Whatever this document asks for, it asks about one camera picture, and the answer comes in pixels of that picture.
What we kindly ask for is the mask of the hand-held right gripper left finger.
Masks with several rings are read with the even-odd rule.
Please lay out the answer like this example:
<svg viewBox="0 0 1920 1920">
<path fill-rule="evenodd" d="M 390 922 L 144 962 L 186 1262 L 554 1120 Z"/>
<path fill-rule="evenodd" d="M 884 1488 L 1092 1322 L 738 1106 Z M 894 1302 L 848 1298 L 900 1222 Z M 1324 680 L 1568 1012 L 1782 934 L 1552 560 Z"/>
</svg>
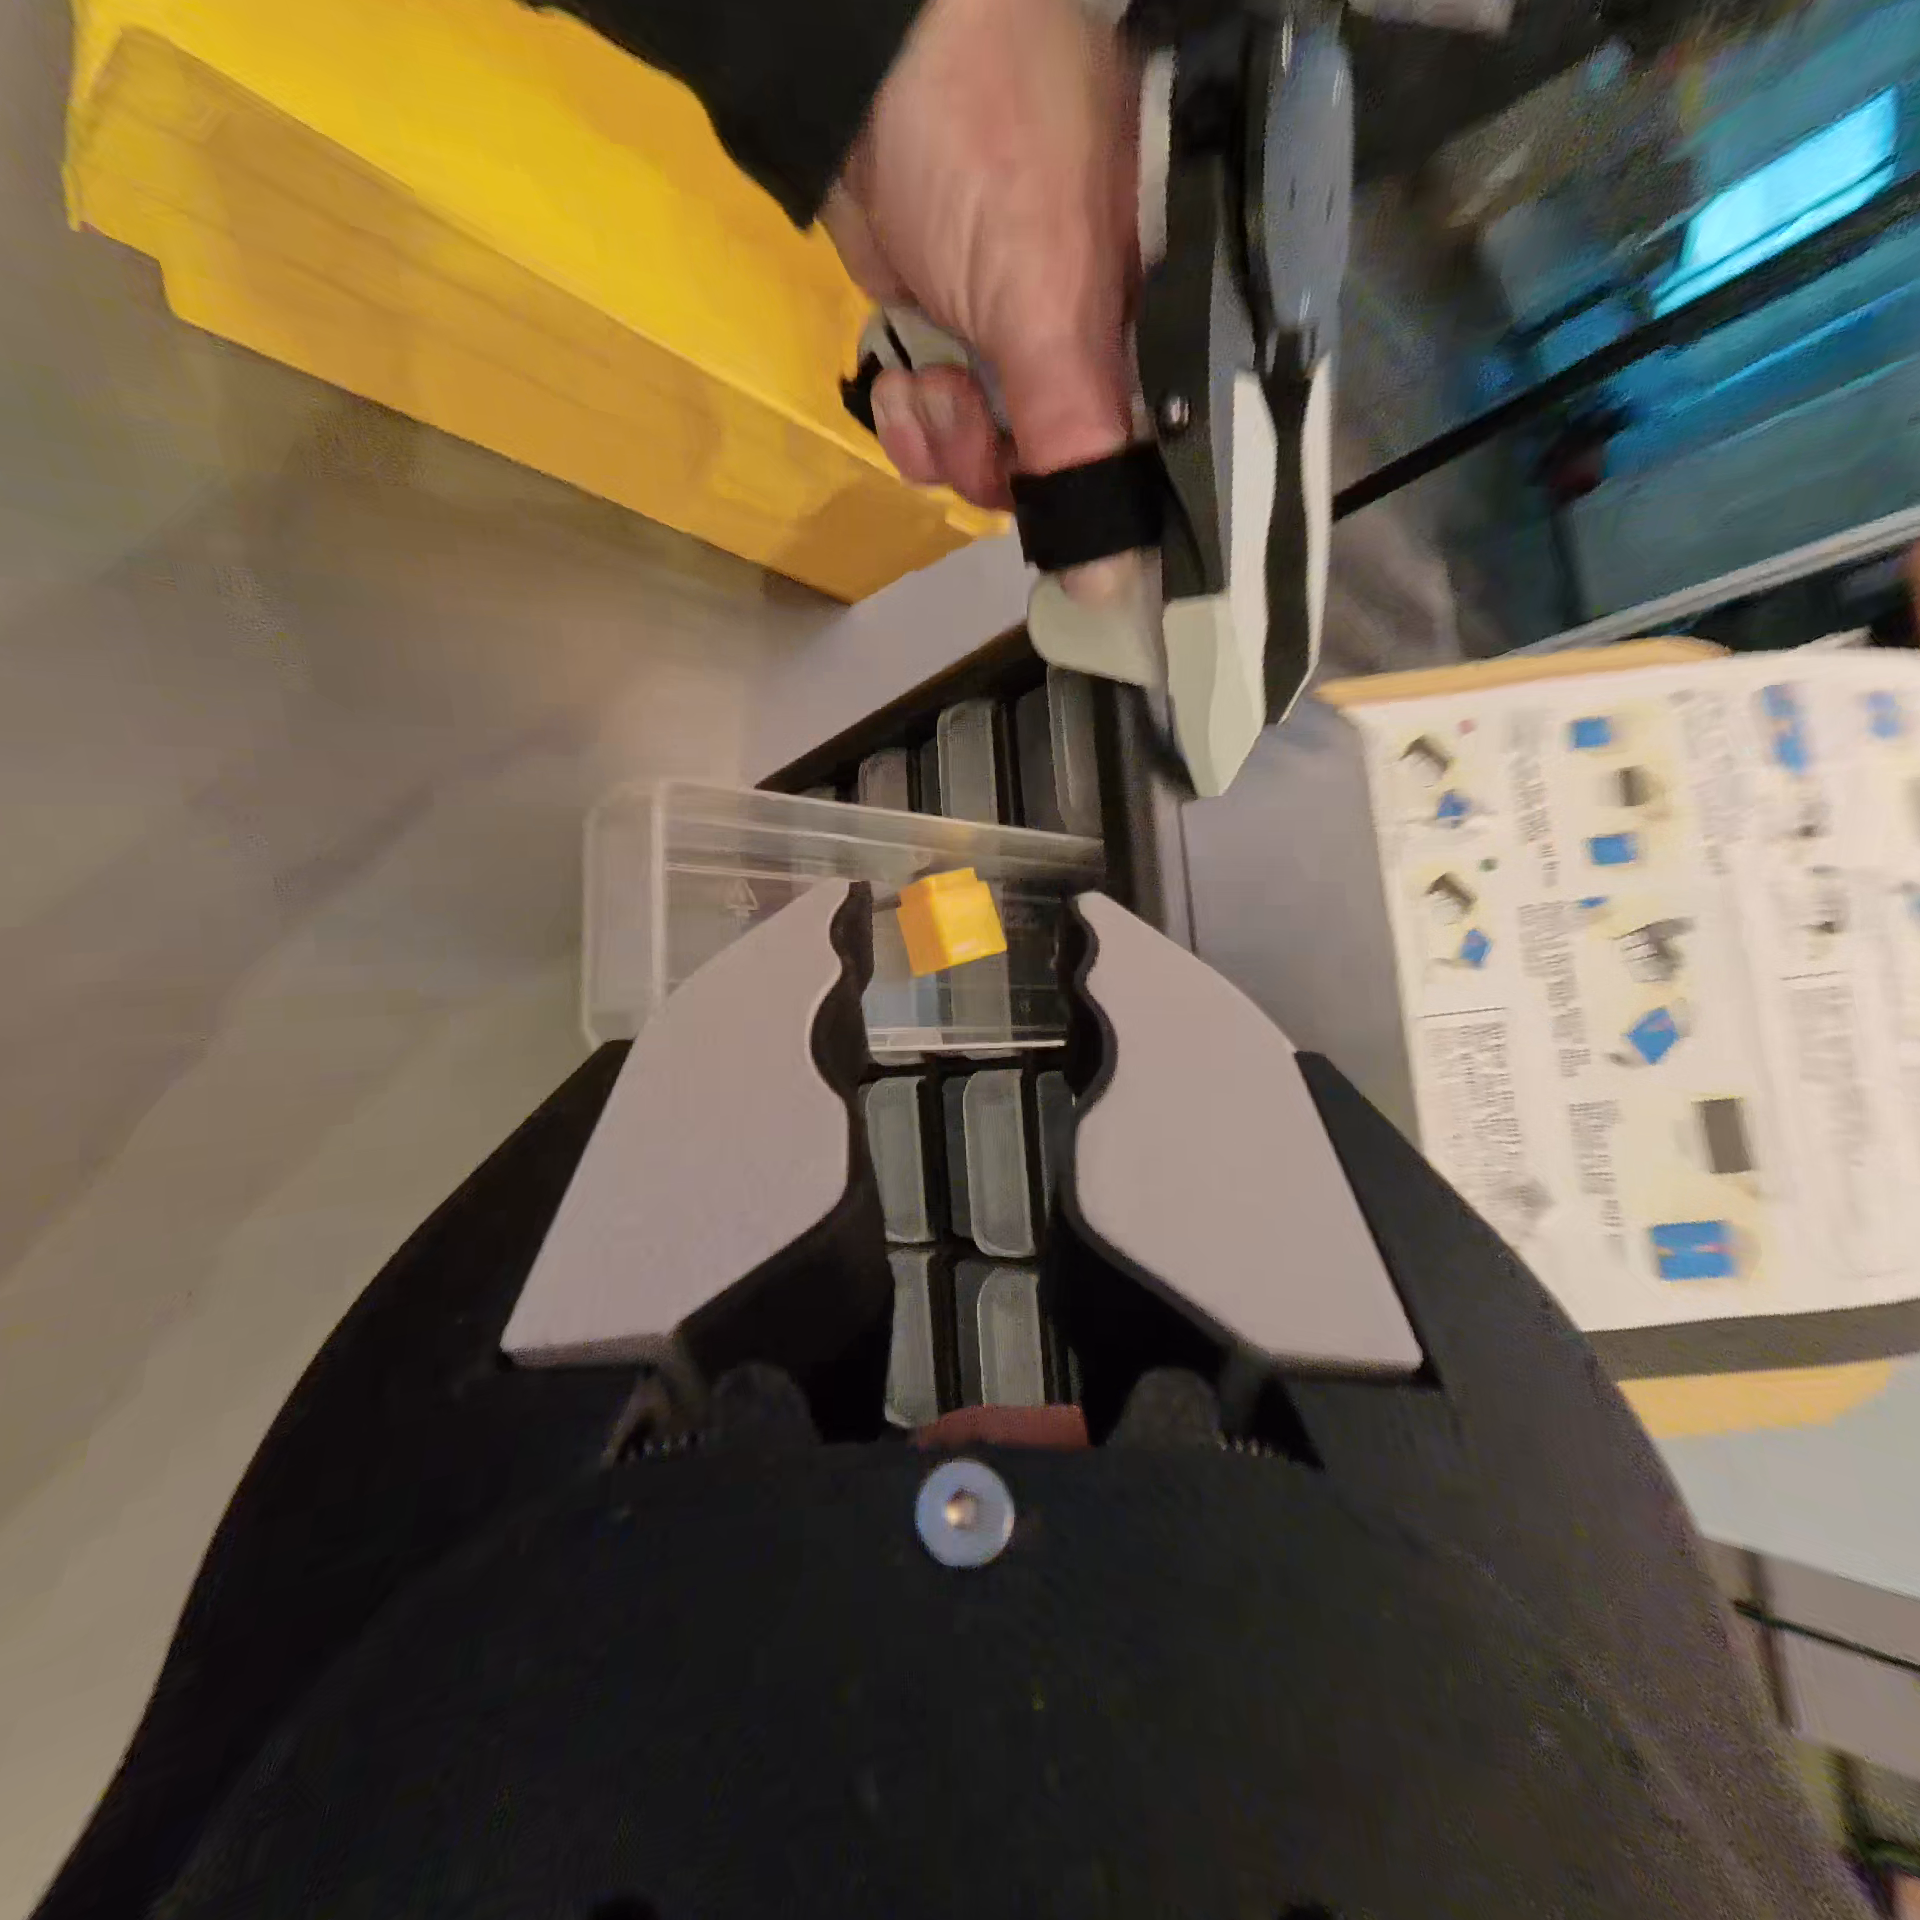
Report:
<svg viewBox="0 0 1920 1920">
<path fill-rule="evenodd" d="M 826 1374 L 878 1340 L 872 888 L 812 882 L 648 1020 L 500 1334 L 516 1366 Z"/>
</svg>

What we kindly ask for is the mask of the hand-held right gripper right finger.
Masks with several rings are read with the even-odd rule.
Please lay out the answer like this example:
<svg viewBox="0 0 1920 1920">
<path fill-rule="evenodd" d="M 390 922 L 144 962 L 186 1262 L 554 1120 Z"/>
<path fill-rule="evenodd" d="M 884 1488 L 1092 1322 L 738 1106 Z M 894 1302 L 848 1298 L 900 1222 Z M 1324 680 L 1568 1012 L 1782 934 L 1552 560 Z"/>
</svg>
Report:
<svg viewBox="0 0 1920 1920">
<path fill-rule="evenodd" d="M 1426 1352 L 1290 1036 L 1104 892 L 1068 902 L 1064 1224 L 1214 1352 L 1264 1374 L 1410 1380 Z"/>
</svg>

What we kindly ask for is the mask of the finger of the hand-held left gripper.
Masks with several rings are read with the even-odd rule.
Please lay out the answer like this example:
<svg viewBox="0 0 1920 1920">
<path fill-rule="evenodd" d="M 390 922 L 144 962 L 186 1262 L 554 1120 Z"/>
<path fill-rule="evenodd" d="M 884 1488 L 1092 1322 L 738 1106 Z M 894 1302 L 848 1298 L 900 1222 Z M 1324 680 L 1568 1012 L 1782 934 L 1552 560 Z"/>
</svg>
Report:
<svg viewBox="0 0 1920 1920">
<path fill-rule="evenodd" d="M 1178 758 L 1222 798 L 1294 690 L 1294 446 L 1270 380 L 1212 374 L 1162 446 L 1164 686 Z"/>
<path fill-rule="evenodd" d="M 1332 566 L 1334 356 L 1272 392 L 1278 430 L 1270 518 L 1270 720 L 1282 724 L 1312 684 L 1324 644 Z"/>
</svg>

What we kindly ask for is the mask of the black drawer cabinet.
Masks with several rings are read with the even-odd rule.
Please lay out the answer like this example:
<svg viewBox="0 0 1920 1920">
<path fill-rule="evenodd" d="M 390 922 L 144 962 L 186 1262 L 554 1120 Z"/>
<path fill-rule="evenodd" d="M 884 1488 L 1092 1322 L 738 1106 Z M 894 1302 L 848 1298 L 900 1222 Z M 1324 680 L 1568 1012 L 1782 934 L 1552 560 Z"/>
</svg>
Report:
<svg viewBox="0 0 1920 1920">
<path fill-rule="evenodd" d="M 972 696 L 1014 698 L 1018 688 L 1036 682 L 1052 688 L 1056 754 L 1094 750 L 1060 776 L 1060 800 L 1068 828 L 1102 846 L 1106 892 L 1148 924 L 1190 940 L 1182 832 L 1190 786 L 1164 742 L 1160 700 L 1134 686 L 1072 680 L 1044 664 L 1024 630 L 990 638 L 888 700 L 856 700 L 848 718 L 818 726 L 810 742 L 756 744 L 750 782 L 768 794 L 912 812 L 904 806 L 910 796 L 904 766 L 932 716 Z M 1038 1270 L 1038 1296 L 1048 1312 L 1046 1258 L 1048 1238 Z M 1074 1404 L 1082 1396 L 1082 1368 L 1064 1340 L 1076 1360 L 1078 1394 L 1068 1402 Z"/>
</svg>

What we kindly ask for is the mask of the clear plastic drawer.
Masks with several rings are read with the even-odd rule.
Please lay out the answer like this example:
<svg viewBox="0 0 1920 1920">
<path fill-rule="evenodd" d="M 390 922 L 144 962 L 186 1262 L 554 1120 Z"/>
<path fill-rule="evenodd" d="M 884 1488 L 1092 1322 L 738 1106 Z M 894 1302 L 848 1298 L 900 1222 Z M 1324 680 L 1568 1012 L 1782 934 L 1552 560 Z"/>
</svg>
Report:
<svg viewBox="0 0 1920 1920">
<path fill-rule="evenodd" d="M 962 868 L 988 886 L 1008 950 L 916 976 L 900 892 Z M 1054 956 L 1064 904 L 1104 886 L 1096 838 L 694 780 L 622 786 L 588 814 L 588 1042 L 634 1038 L 710 958 L 828 880 L 864 882 L 874 896 L 862 1006 L 878 1060 L 996 1058 L 1064 1042 Z"/>
</svg>

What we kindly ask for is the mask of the small yellow cube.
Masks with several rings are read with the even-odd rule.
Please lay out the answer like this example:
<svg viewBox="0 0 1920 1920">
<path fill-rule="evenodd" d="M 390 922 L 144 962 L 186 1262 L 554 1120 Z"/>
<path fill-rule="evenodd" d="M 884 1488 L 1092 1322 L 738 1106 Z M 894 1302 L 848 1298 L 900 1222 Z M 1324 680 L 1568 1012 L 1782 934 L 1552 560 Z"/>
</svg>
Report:
<svg viewBox="0 0 1920 1920">
<path fill-rule="evenodd" d="M 892 914 L 906 968 L 916 980 L 1008 952 L 996 894 L 974 868 L 914 878 L 900 888 Z"/>
</svg>

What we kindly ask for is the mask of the person's left forearm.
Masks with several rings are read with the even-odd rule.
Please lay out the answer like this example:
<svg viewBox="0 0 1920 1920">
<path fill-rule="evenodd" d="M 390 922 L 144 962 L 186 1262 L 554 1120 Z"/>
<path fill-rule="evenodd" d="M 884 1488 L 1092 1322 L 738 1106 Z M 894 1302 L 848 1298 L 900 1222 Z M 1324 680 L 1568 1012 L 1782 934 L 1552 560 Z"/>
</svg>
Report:
<svg viewBox="0 0 1920 1920">
<path fill-rule="evenodd" d="M 540 2 L 692 94 L 722 148 L 812 228 L 924 2 Z"/>
</svg>

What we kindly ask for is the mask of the grid of closed clear drawers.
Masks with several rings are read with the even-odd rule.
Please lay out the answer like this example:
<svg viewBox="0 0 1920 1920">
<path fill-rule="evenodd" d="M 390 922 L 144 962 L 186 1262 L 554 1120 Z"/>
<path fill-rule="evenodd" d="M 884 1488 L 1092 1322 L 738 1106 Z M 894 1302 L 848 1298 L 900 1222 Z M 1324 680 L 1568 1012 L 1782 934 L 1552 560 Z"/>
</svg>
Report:
<svg viewBox="0 0 1920 1920">
<path fill-rule="evenodd" d="M 856 866 L 874 828 L 808 828 L 782 852 L 780 900 L 820 880 L 872 890 L 874 962 L 864 998 L 876 1068 L 860 1102 L 896 1284 L 884 1416 L 926 1428 L 970 1408 L 1074 1402 L 1078 1362 L 1040 1296 L 1054 1166 L 1070 1094 L 1066 1006 L 1054 974 L 1064 906 L 1086 878 L 1044 862 L 1018 874 L 978 858 L 980 830 L 1070 836 L 1060 776 L 1094 754 L 1052 742 L 1052 686 L 974 694 L 940 708 L 910 748 L 904 806 L 970 828 L 966 848 L 884 872 Z M 982 880 L 1004 950 L 914 972 L 900 906 L 912 880 Z"/>
</svg>

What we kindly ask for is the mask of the person's left hand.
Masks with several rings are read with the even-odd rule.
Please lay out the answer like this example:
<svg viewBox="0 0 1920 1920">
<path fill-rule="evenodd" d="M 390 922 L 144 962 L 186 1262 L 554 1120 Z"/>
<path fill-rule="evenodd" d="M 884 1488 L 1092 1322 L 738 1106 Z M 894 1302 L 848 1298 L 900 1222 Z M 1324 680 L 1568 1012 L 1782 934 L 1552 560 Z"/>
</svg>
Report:
<svg viewBox="0 0 1920 1920">
<path fill-rule="evenodd" d="M 1012 480 L 1136 434 L 1140 54 L 1072 2 L 924 6 L 824 224 L 880 304 L 918 310 L 992 374 L 876 380 L 876 438 L 910 482 L 1010 512 Z"/>
</svg>

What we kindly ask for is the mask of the black metal pole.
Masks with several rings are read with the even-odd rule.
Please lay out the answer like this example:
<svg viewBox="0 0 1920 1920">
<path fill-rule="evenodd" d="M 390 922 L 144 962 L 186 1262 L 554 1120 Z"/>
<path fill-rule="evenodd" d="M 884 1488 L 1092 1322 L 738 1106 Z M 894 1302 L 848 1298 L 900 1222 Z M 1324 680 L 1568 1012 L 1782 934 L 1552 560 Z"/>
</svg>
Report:
<svg viewBox="0 0 1920 1920">
<path fill-rule="evenodd" d="M 1332 496 L 1332 518 L 1344 520 L 1400 494 L 1430 474 L 1452 466 L 1510 430 L 1544 420 L 1548 412 L 1602 386 L 1644 360 L 1690 348 L 1740 324 L 1748 316 L 1834 274 L 1864 256 L 1884 238 L 1918 222 L 1918 176 L 1886 186 L 1846 216 L 1766 256 L 1720 286 L 1682 302 L 1622 338 L 1574 360 L 1534 386 L 1502 398 L 1496 406 L 1452 426 L 1448 432 L 1400 454 Z"/>
</svg>

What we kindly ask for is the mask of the blue lit screen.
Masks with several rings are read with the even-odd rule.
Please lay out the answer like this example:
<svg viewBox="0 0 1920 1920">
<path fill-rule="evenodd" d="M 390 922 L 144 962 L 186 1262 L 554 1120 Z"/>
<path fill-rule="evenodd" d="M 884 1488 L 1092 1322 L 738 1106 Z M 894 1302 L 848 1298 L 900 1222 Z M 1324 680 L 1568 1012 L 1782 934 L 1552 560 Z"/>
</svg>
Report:
<svg viewBox="0 0 1920 1920">
<path fill-rule="evenodd" d="M 1888 86 L 1708 194 L 1648 288 L 1656 320 L 1860 212 L 1900 176 L 1904 92 Z"/>
</svg>

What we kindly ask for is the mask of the yellow plastic bin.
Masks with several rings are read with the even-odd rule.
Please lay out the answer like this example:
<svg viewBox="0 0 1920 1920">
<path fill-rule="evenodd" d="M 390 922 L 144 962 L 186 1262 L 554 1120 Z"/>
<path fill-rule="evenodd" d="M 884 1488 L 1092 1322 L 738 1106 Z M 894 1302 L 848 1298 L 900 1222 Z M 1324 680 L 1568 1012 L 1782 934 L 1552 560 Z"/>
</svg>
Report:
<svg viewBox="0 0 1920 1920">
<path fill-rule="evenodd" d="M 170 310 L 854 604 L 1010 530 L 844 410 L 868 312 L 678 82 L 524 4 L 74 2 L 68 220 Z"/>
</svg>

